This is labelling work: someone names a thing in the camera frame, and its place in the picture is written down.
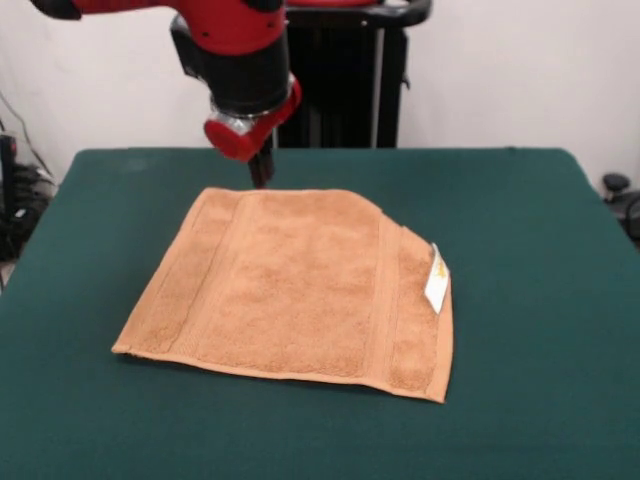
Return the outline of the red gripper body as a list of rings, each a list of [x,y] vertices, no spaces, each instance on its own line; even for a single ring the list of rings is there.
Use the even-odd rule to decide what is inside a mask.
[[[286,101],[274,110],[239,117],[213,110],[204,123],[209,142],[225,157],[247,163],[259,153],[273,130],[287,121],[302,100],[302,89],[295,76],[290,76]]]

